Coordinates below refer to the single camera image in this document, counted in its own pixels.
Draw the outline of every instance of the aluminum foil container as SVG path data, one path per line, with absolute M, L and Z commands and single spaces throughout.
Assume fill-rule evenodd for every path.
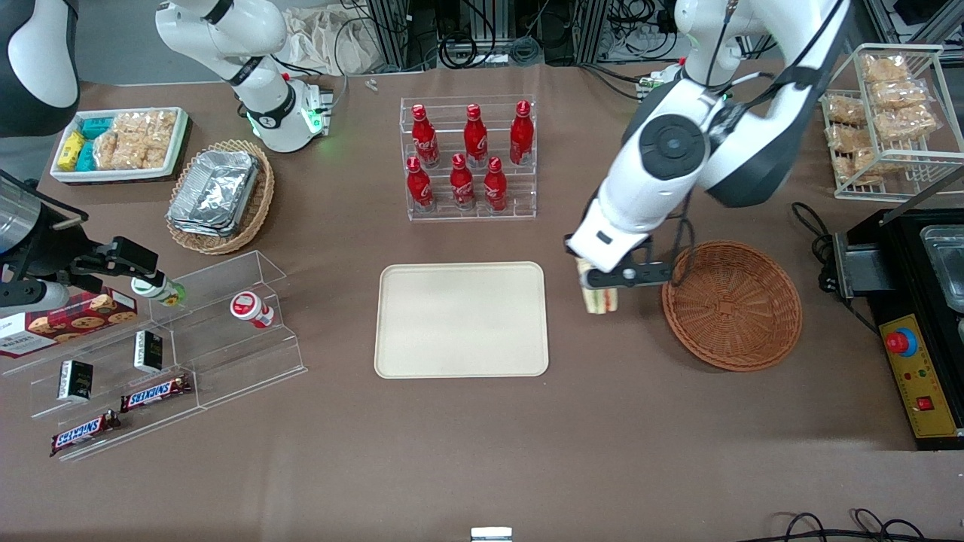
M 240 228 L 257 177 L 257 158 L 246 152 L 208 150 L 188 171 L 168 209 L 178 230 L 231 236 Z

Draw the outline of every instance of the small bottle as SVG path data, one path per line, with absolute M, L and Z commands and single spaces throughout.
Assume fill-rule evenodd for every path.
M 410 156 L 406 167 L 409 170 L 409 194 L 415 204 L 415 212 L 427 213 L 435 210 L 435 198 L 432 197 L 432 181 L 428 174 L 421 169 L 418 158 Z
M 489 210 L 500 213 L 505 210 L 505 190 L 508 182 L 502 172 L 502 161 L 498 156 L 489 158 L 489 172 L 485 175 L 485 199 Z
M 161 274 L 161 280 L 161 285 L 155 286 L 144 279 L 131 279 L 130 289 L 134 290 L 137 295 L 147 297 L 149 300 L 156 301 L 165 307 L 173 307 L 184 301 L 184 298 L 187 297 L 184 286 L 169 281 L 163 274 Z
M 482 109 L 477 103 L 466 108 L 469 121 L 466 122 L 466 154 L 469 156 L 469 169 L 484 168 L 489 156 L 489 132 L 482 123 Z
M 275 310 L 252 291 L 243 291 L 234 296 L 231 314 L 239 320 L 251 322 L 257 329 L 264 329 L 275 321 Z
M 532 165 L 532 138 L 536 130 L 529 118 L 531 112 L 532 104 L 528 101 L 521 100 L 516 104 L 516 119 L 509 130 L 509 160 L 517 166 Z
M 460 152 L 452 156 L 452 195 L 455 196 L 455 206 L 462 211 L 475 208 L 475 193 L 472 191 L 472 172 L 466 169 L 466 157 Z
M 435 126 L 428 120 L 425 106 L 417 103 L 412 106 L 412 139 L 415 140 L 415 152 L 424 167 L 432 169 L 439 166 L 439 138 L 435 133 Z

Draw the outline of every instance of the wicker basket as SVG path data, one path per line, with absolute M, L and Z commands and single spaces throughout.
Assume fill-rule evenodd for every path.
M 676 262 L 679 278 L 692 253 Z M 696 246 L 679 287 L 663 286 L 666 320 L 690 352 L 728 370 L 780 363 L 800 339 L 803 313 L 790 277 L 760 251 L 731 241 Z
M 238 233 L 231 237 L 198 235 L 196 233 L 178 230 L 171 223 L 168 223 L 168 230 L 178 245 L 202 254 L 217 256 L 234 252 L 254 239 L 257 231 L 260 230 L 261 225 L 264 224 L 264 219 L 268 216 L 268 207 L 271 206 L 271 198 L 275 194 L 275 175 L 271 171 L 271 164 L 268 162 L 268 157 L 264 155 L 264 151 L 247 141 L 223 141 L 221 143 L 215 143 L 205 150 L 225 150 L 228 152 L 242 150 L 256 156 L 259 161 L 259 169 L 257 178 L 255 179 L 257 184 L 254 186 L 251 198 L 248 200 L 248 208 L 245 209 L 244 217 L 241 219 L 241 230 Z M 180 176 L 177 178 L 177 184 L 174 186 L 174 192 L 171 194 L 171 202 L 177 197 L 177 192 L 184 184 L 184 178 L 187 176 L 187 172 L 190 171 L 191 166 L 194 165 L 195 160 L 197 160 L 199 156 L 201 156 L 200 152 L 195 155 L 195 157 L 191 159 L 191 162 L 181 171 Z

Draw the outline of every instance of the small black box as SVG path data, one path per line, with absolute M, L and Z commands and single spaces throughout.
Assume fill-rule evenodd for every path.
M 143 372 L 161 372 L 164 363 L 164 341 L 150 331 L 137 332 L 134 343 L 134 367 Z
M 61 383 L 57 398 L 63 401 L 88 401 L 94 386 L 94 366 L 68 360 L 61 364 Z

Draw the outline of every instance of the yellow control panel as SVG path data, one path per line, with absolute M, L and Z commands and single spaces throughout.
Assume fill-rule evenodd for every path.
M 914 314 L 880 326 L 887 359 L 918 438 L 955 437 L 957 425 L 921 337 Z

